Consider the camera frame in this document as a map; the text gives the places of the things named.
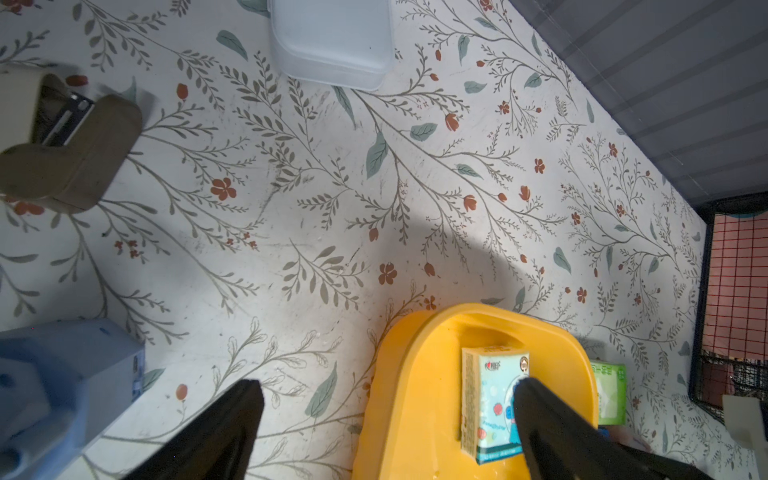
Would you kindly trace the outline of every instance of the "white plastic container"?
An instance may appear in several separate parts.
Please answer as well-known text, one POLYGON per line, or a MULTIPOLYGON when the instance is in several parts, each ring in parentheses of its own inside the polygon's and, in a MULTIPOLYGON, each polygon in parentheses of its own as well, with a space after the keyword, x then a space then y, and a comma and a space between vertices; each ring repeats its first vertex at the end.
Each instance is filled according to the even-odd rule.
POLYGON ((390 0, 270 0, 272 55, 290 77, 376 90, 395 64, 390 0))

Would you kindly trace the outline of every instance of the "yellow basin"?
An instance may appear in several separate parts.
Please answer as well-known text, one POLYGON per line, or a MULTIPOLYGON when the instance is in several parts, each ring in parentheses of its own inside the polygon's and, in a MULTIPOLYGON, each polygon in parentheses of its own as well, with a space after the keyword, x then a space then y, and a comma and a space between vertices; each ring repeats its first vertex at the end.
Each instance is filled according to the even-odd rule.
POLYGON ((490 345, 527 349, 531 376, 597 427, 592 369, 570 333, 478 303, 414 312, 379 350, 353 480, 529 479, 523 455, 477 465, 461 452, 462 347, 490 345))

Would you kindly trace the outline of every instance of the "pocket tissue package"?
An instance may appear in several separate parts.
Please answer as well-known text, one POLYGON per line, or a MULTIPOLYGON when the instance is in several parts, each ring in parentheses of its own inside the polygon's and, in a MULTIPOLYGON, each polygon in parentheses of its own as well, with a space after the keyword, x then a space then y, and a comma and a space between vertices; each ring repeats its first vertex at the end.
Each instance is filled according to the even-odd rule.
POLYGON ((529 357, 509 346, 462 348, 462 451, 478 465, 522 453, 514 392, 529 357))
POLYGON ((627 368, 616 363, 590 362, 598 384, 598 423, 623 425, 627 405, 627 368))

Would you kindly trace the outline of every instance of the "beige plastic object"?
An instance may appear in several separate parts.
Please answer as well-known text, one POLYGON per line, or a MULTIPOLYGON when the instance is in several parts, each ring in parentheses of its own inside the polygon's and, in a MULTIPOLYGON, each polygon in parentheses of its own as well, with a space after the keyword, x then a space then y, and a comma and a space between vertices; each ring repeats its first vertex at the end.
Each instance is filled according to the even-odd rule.
POLYGON ((757 474, 762 480, 767 480, 768 440, 760 400, 723 395, 723 417, 731 438, 745 449, 754 450, 757 474))
POLYGON ((141 110, 117 95, 96 101, 68 143, 36 143, 42 88, 66 86, 41 69, 0 69, 0 192, 57 212, 93 207, 141 134, 141 110))

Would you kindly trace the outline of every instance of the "floral tablecloth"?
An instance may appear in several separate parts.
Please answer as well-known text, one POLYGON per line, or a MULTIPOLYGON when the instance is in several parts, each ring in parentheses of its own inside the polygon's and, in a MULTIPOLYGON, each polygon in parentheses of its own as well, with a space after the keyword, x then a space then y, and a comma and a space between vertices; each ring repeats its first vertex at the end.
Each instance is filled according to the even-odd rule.
POLYGON ((3 329, 106 316, 147 346, 65 478, 123 475, 242 377, 251 477, 348 478, 382 335, 480 301, 626 363, 655 452, 754 471, 686 397, 703 222, 508 3, 397 0, 373 93, 279 73, 265 4, 2 0, 0 64, 144 113, 92 210, 2 203, 3 329))

